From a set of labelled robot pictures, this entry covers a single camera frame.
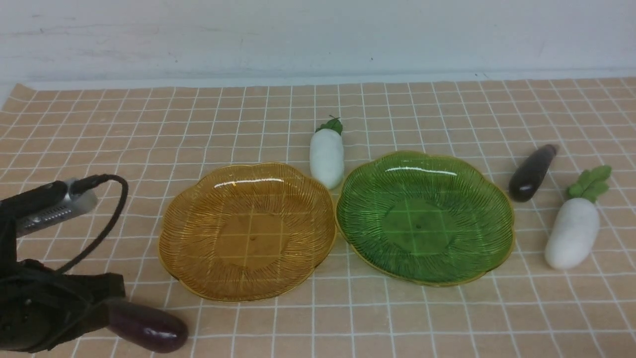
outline plate rim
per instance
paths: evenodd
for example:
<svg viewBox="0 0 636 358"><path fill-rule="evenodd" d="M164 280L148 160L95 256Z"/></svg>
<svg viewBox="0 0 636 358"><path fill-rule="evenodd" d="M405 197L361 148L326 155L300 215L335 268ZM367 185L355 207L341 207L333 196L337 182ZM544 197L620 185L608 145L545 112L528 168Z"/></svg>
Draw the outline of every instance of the plate rim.
<svg viewBox="0 0 636 358"><path fill-rule="evenodd" d="M292 169L293 171L297 172L299 174L299 176L301 176L303 178L303 180L309 180L311 182L314 182L315 184L318 185L318 187L320 188L321 191L325 192L328 194L329 196L329 200L331 201L331 212L332 212L332 218L333 218L333 222L335 224L335 230L333 231L333 237L330 238L330 244L328 249L326 250L326 255L319 260L318 262L316 262L316 265L314 265L312 268L307 270L307 275L303 276L303 278L301 280L298 280L298 282L296 282L293 285L289 285L289 287L284 290L283 292L280 292L278 294L275 295L269 295L266 297L260 297L260 298L255 298L255 299L225 299L225 298L221 298L221 297L214 297L214 296L210 296L210 295L206 295L203 294L201 292L197 292L195 289L193 289L192 287L190 287L189 285L187 285L185 282L183 282L169 267L168 265L165 263L165 261L163 260L162 257L162 250L161 250L161 241L162 241L162 237L164 235L165 232L165 213L167 212L167 210L177 201L177 199L183 195L186 195L187 193L195 190L196 188L198 188L199 186L201 186L202 182L214 175L215 173L217 173L218 171L224 170L224 169L230 169L230 168L238 168L238 167L243 167L243 168L255 168L258 166L279 166L279 167L287 167ZM159 231L159 235L157 236L157 244L156 244L156 250L157 250L157 257L159 258L159 263L162 265L162 267L166 270L166 272L175 280L177 280L177 282L179 282L179 284L181 286L183 286L186 290L190 291L191 293L193 293L194 295L201 297L203 299L207 299L209 301L216 301L216 302L222 302L222 303L241 303L241 302L258 302L258 301L264 301L266 299L271 299L274 297L278 297L281 296L283 294L286 294L296 288L298 288L303 282L307 281L313 274L314 271L316 270L316 268L318 268L318 266L320 266L326 259L327 257L331 254L331 251L333 251L333 248L336 244L336 239L338 237L338 233L339 231L339 226L338 226L338 220L336 218L336 202L333 200L333 195L332 193L329 191L329 189L322 184L320 181L316 180L315 178L313 178L310 175L306 175L305 173L303 173L302 171L300 171L298 168L288 164L288 163L283 163L283 162L260 162L260 163L254 163L254 164L228 164L225 166L220 166L218 168L214 168L212 171L208 172L206 175L204 175L203 177L201 177L196 183L194 183L193 185L190 185L189 187L185 188L184 190L182 190L180 193L178 193L177 195L175 195L171 200L170 203L166 206L166 208L164 209L163 213L161 213L162 218L161 218L161 226L160 226L160 231Z"/></svg>
<svg viewBox="0 0 636 358"><path fill-rule="evenodd" d="M495 188L495 191L499 191L504 198L506 199L506 202L508 204L508 208L510 209L510 213L511 213L511 222L510 222L510 229L511 229L511 235L512 235L512 240L510 241L510 246L508 248L508 252L506 252L506 255L504 256L504 258L501 260L500 263L498 263L497 265L495 265L494 267L485 270L484 272L480 272L479 274L475 275L474 277L468 278L466 280L462 280L462 281L449 281L449 282L430 282L430 281L423 281L423 280L414 280L411 278L406 278L403 276L399 276L396 275L394 273L388 272L383 268L378 267L377 265L372 264L369 260L367 260L367 258L365 256L363 256L358 249L347 239L347 235L345 234L344 230L342 229L342 227L340 226L340 220L338 219L338 207L340 204L340 200L343 197L342 195L342 191L340 192L340 194L338 195L338 200L336 200L335 203L335 210L334 210L334 215L335 215L335 220L336 220L336 226L338 228L338 232L342 235L342 238L347 242L347 244L349 245L349 247L351 248L351 250L353 250L353 252L360 258L362 259L367 265L371 266L372 268L378 270L379 272L389 276L389 277L393 277L396 278L398 280L402 280L402 281L406 281L406 282L411 282L411 283L416 283L419 285L424 285L424 286L431 286L431 287L453 287L453 286L459 286L459 285L464 285L466 283L470 283L476 280L479 280L481 277L484 277L487 273L497 269L498 267L500 267L501 265L503 265L512 255L512 253L515 251L515 246L516 246L516 230L515 230L515 207L513 206L512 200L510 200L510 197L508 195L506 195L506 193L500 188L498 187L493 181L491 181L490 179L488 179L479 169L477 169L474 165L472 165L471 163L468 163L467 161L458 158L458 157L454 157L452 155L444 155L444 154L428 154L426 152L419 152L416 150L396 150L384 155L381 155L380 157L366 162L366 163L362 163L358 166L356 166L352 171L350 171L345 178L342 180L342 189L344 189L345 187L345 183L347 182L347 180L350 178L350 176L355 173L358 169L364 167L364 166L372 166L375 163L381 161L382 159L385 159L387 157L392 157L395 155L399 155L399 154L417 154L420 155L422 157L430 157L430 158L440 158L440 159L447 159L447 160L451 160L451 161L459 161L459 162L463 162L465 165L469 166L469 168L471 168L473 171L475 171L476 173L478 173L482 179L484 179L484 181L486 181L487 185L492 186L493 188Z"/></svg>

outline white wall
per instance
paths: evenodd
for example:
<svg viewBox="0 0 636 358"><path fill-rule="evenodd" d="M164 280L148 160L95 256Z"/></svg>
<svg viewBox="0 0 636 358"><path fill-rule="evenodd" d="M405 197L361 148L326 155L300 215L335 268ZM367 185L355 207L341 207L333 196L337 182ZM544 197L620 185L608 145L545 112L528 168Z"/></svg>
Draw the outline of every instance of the white wall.
<svg viewBox="0 0 636 358"><path fill-rule="evenodd" d="M635 0L0 0L0 82L612 68Z"/></svg>

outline plastic vegetable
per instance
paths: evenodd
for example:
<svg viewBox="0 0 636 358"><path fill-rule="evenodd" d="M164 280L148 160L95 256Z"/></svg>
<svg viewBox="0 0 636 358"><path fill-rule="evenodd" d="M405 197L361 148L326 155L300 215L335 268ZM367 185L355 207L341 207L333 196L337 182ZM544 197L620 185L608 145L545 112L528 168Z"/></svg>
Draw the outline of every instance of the plastic vegetable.
<svg viewBox="0 0 636 358"><path fill-rule="evenodd" d="M525 159L508 183L512 200L524 203L532 199L543 183L558 150L558 145L546 144Z"/></svg>
<svg viewBox="0 0 636 358"><path fill-rule="evenodd" d="M605 181L611 173L610 166L585 170L568 188L569 199L559 209L546 245L545 258L552 268L574 268L590 254L600 228L595 203L609 189Z"/></svg>
<svg viewBox="0 0 636 358"><path fill-rule="evenodd" d="M312 177L331 190L340 184L345 172L345 154L342 145L340 118L318 127L309 145L309 168Z"/></svg>
<svg viewBox="0 0 636 358"><path fill-rule="evenodd" d="M188 326L169 313L123 299L106 304L108 329L124 340L156 353L174 352L188 340Z"/></svg>

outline black cable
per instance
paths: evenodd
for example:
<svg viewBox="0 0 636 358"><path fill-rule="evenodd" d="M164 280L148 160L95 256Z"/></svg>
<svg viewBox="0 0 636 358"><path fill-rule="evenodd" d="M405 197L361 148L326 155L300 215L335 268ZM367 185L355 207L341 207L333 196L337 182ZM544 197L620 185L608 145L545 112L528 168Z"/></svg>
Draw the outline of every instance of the black cable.
<svg viewBox="0 0 636 358"><path fill-rule="evenodd" d="M87 178L80 179L71 185L71 188L69 189L71 195L82 195L84 192L94 189L110 180L121 184L121 196L119 202L117 203L117 207L113 212L111 220L106 224L106 226L104 226L101 233L99 233L99 235L97 235L97 237L84 250L82 250L76 257L73 257L69 262L65 263L62 267L56 269L54 271L56 274L61 275L69 271L71 268L73 268L73 266L79 264L80 261L86 259L86 257L90 255L91 252L93 252L99 246L99 244L102 243L102 241L104 241L106 236L108 236L108 234L111 232L111 230L113 230L115 224L117 223L117 220L119 219L124 206L126 205L126 199L128 198L128 182L126 182L126 179L114 174L89 176Z"/></svg>

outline green glass plate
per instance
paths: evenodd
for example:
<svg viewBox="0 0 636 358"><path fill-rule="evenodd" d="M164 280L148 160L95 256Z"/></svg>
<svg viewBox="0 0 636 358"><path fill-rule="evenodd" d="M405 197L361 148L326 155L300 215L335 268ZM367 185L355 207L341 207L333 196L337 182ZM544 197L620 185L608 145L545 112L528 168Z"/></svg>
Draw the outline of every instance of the green glass plate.
<svg viewBox="0 0 636 358"><path fill-rule="evenodd" d="M461 159L400 151L353 170L336 219L369 265L422 285L467 283L501 265L515 243L501 189Z"/></svg>

